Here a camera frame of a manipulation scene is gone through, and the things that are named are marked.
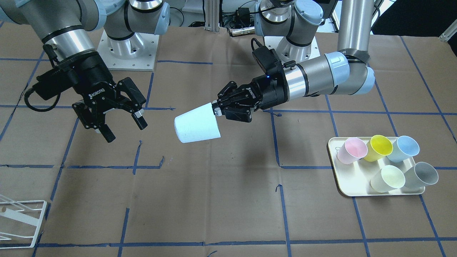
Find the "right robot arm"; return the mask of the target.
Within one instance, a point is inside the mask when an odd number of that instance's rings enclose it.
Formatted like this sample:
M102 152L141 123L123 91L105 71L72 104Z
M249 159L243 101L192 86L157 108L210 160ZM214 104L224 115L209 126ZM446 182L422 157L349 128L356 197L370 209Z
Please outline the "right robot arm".
M140 130L146 98L127 77L113 80L88 36L103 28L110 56L118 60L150 57L141 34L163 35L170 24L170 5L163 0L2 0L1 20L30 25L43 43L52 69L39 75L24 94L36 112L56 107L61 93L73 88L82 96L73 104L82 125L101 133L107 142L115 135L105 123L107 112L129 112Z

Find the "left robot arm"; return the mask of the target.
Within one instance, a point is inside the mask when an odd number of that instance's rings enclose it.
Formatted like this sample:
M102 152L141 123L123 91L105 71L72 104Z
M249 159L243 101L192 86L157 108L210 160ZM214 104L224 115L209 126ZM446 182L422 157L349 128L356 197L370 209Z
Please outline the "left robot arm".
M209 104L216 116L251 122L253 112L303 97L360 95L375 84L368 66L372 19L377 0L344 0L337 50L319 54L313 45L324 20L322 5L313 0L258 0L254 29L258 36L278 36L269 46L251 39L253 58L264 75L238 86L230 81Z

